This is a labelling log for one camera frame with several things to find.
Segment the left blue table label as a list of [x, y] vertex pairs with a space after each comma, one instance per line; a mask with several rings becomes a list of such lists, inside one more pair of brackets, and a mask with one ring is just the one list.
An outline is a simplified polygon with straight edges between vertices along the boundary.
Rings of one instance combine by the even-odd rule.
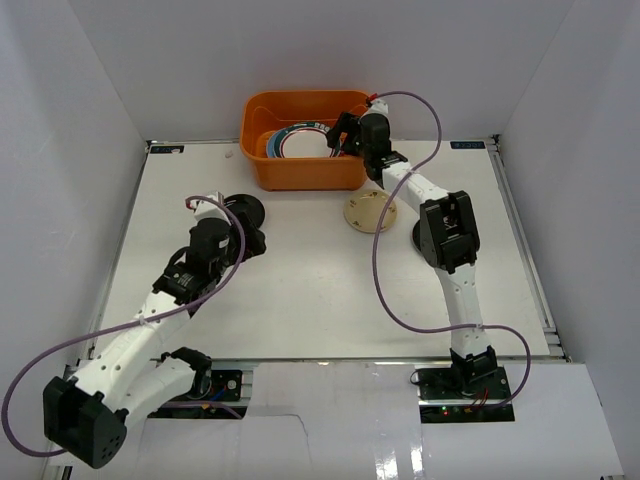
[[152, 145], [150, 154], [181, 154], [184, 152], [183, 145]]

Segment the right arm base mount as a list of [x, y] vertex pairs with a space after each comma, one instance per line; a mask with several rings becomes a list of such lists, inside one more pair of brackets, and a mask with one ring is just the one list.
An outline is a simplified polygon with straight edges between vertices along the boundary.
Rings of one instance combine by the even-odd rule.
[[452, 367], [416, 369], [409, 381], [417, 388], [423, 425], [515, 421], [514, 408], [506, 403], [511, 390], [503, 367], [470, 384]]

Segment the right blue table label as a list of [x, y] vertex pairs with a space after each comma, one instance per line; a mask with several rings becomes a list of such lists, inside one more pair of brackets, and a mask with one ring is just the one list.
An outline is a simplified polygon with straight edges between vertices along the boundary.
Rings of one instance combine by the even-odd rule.
[[486, 145], [483, 141], [451, 141], [450, 147], [455, 150], [483, 150]]

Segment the blue plate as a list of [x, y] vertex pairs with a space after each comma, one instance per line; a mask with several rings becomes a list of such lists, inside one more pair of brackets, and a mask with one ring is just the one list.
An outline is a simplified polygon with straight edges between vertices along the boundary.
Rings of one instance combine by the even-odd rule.
[[275, 147], [275, 140], [278, 132], [274, 132], [268, 139], [266, 143], [266, 156], [268, 158], [277, 158], [277, 152]]

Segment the green rimmed white plate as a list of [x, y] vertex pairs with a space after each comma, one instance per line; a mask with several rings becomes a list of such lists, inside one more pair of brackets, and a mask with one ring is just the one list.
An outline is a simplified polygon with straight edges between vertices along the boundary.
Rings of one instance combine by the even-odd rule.
[[275, 140], [277, 158], [335, 158], [341, 150], [327, 146], [328, 125], [317, 121], [305, 121], [284, 127]]

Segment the black plate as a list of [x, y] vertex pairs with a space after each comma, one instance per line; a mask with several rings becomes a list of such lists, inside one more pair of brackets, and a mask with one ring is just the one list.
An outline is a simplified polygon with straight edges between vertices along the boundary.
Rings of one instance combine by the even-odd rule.
[[265, 221], [266, 211], [262, 202], [249, 194], [235, 194], [225, 198], [224, 205], [241, 221], [260, 229]]
[[417, 252], [421, 252], [420, 221], [414, 224], [411, 233], [412, 244]]

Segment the blue table label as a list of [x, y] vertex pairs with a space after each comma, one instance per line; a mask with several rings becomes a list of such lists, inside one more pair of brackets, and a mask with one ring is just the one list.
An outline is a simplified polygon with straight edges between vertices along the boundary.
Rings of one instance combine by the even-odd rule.
[[450, 147], [455, 150], [483, 150], [486, 145], [483, 141], [451, 141]]
[[183, 145], [152, 145], [150, 154], [181, 154], [184, 152]]

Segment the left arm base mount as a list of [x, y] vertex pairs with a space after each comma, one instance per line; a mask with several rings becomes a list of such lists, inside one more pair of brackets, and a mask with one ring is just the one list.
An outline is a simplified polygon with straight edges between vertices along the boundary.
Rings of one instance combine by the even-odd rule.
[[243, 372], [241, 370], [213, 370], [209, 390], [200, 399], [182, 395], [163, 405], [171, 418], [186, 419], [242, 419], [246, 408], [240, 405]]

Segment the beige small plate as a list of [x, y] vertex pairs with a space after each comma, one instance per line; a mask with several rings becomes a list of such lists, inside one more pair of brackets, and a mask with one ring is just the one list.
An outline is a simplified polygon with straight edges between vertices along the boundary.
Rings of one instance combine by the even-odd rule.
[[397, 219], [397, 206], [394, 201], [385, 207], [388, 194], [375, 189], [364, 189], [351, 194], [344, 202], [343, 215], [346, 222], [359, 232], [374, 234], [377, 231], [380, 216], [384, 214], [380, 231], [391, 228]]

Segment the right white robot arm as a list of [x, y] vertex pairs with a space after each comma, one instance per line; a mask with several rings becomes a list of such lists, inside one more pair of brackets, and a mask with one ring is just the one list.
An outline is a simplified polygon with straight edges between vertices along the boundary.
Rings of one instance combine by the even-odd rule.
[[414, 227], [418, 249], [440, 281], [447, 308], [452, 388], [463, 398], [477, 397], [498, 365], [476, 291], [480, 238], [470, 196], [447, 191], [420, 174], [393, 149], [387, 115], [374, 108], [361, 116], [341, 113], [326, 139], [330, 148], [361, 157], [368, 178], [419, 215]]

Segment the orange plastic bin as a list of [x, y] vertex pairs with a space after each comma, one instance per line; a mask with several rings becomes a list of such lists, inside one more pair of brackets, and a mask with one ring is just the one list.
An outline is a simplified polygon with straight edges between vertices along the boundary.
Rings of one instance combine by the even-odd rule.
[[239, 145], [258, 186], [266, 191], [357, 190], [367, 179], [354, 156], [270, 158], [267, 142], [278, 130], [304, 121], [333, 126], [339, 115], [361, 115], [368, 94], [358, 90], [266, 91], [244, 106]]

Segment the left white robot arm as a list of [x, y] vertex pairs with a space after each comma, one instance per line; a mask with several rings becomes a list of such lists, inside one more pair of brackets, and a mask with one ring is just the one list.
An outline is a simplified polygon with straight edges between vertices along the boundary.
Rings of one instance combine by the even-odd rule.
[[130, 427], [169, 401], [198, 401], [212, 386], [212, 360], [187, 347], [166, 352], [237, 266], [266, 251], [266, 212], [254, 196], [192, 197], [189, 242], [168, 260], [133, 320], [70, 378], [43, 392], [46, 437], [88, 466], [108, 464]]

